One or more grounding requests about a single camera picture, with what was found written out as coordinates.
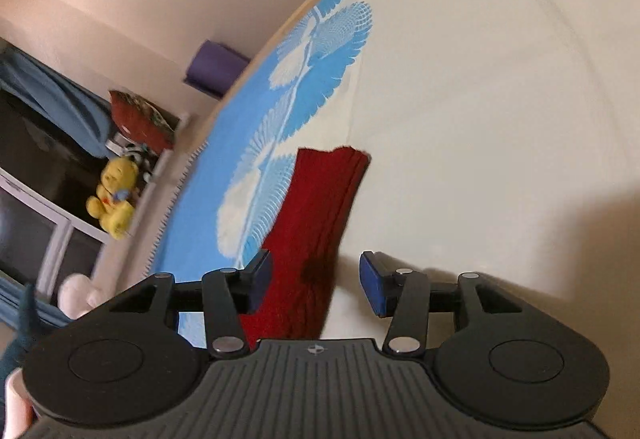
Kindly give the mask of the person's hand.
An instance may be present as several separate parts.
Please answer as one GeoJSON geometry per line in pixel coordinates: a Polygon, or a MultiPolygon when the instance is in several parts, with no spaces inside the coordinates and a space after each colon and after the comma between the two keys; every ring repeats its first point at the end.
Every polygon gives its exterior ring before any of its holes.
{"type": "Polygon", "coordinates": [[[35,422],[35,410],[27,393],[23,370],[15,369],[6,379],[3,439],[22,437],[35,422]]]}

